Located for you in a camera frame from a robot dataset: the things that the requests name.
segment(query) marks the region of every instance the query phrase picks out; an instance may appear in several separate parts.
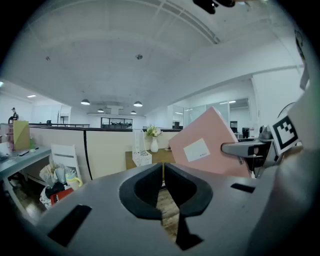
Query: desk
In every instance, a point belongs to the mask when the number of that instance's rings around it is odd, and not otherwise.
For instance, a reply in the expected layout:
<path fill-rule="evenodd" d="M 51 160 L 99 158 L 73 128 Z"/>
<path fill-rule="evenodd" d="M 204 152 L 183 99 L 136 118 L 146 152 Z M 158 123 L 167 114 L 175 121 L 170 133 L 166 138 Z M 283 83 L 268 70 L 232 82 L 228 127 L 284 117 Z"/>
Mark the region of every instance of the desk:
<path fill-rule="evenodd" d="M 0 181 L 4 182 L 4 189 L 9 192 L 12 200 L 22 213 L 23 217 L 30 220 L 27 211 L 17 198 L 8 178 L 37 161 L 50 156 L 51 149 L 49 147 L 39 146 L 34 153 L 29 152 L 23 156 L 18 156 L 18 153 L 19 151 L 12 152 L 10 158 L 0 163 Z"/>
<path fill-rule="evenodd" d="M 164 170 L 164 163 L 174 164 L 176 161 L 174 155 L 171 151 L 167 151 L 164 148 L 158 150 L 157 153 L 152 153 L 147 150 L 152 155 L 152 163 L 162 163 L 162 171 Z M 125 168 L 127 170 L 137 167 L 135 162 L 132 160 L 132 151 L 125 152 Z"/>

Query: flower vase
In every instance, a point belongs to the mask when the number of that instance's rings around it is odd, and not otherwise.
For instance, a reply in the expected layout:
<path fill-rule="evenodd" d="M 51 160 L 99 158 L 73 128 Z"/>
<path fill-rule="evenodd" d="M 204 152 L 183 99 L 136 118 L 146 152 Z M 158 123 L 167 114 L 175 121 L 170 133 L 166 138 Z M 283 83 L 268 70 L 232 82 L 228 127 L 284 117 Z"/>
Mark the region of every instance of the flower vase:
<path fill-rule="evenodd" d="M 153 152 L 153 153 L 158 152 L 157 137 L 152 137 L 152 143 L 151 143 L 150 150 L 151 150 L 151 152 Z"/>

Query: white basket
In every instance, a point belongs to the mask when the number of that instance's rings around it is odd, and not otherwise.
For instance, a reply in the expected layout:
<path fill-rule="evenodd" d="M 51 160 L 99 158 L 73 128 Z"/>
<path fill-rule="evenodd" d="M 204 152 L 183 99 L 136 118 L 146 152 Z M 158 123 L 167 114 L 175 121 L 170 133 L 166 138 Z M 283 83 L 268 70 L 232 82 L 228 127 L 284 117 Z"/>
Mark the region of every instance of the white basket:
<path fill-rule="evenodd" d="M 137 167 L 152 164 L 152 155 L 146 151 L 145 134 L 142 129 L 133 130 L 132 160 Z"/>

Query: pink folder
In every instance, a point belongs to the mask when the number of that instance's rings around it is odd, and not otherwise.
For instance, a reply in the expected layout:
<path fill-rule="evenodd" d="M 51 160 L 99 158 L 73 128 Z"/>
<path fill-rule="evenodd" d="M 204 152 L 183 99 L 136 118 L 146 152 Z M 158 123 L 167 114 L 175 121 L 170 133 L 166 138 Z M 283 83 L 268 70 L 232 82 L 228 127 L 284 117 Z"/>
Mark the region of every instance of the pink folder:
<path fill-rule="evenodd" d="M 229 125 L 213 108 L 169 140 L 177 164 L 227 176 L 249 178 L 243 158 L 225 154 L 222 143 L 238 142 Z"/>

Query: white chair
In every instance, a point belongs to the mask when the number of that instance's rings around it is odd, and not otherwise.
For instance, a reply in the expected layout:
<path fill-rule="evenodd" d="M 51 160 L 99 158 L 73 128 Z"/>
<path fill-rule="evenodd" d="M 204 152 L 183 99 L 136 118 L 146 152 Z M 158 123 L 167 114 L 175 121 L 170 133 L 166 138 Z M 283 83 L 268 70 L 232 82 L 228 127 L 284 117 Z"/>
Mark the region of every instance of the white chair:
<path fill-rule="evenodd" d="M 75 145 L 66 146 L 66 145 L 56 145 L 51 144 L 52 160 L 56 164 L 62 164 L 71 169 L 75 169 L 77 177 L 81 179 L 81 174 L 79 170 L 76 147 Z"/>
<path fill-rule="evenodd" d="M 132 160 L 137 167 L 152 164 L 152 155 L 146 150 L 145 133 L 142 129 L 134 129 L 132 143 Z"/>

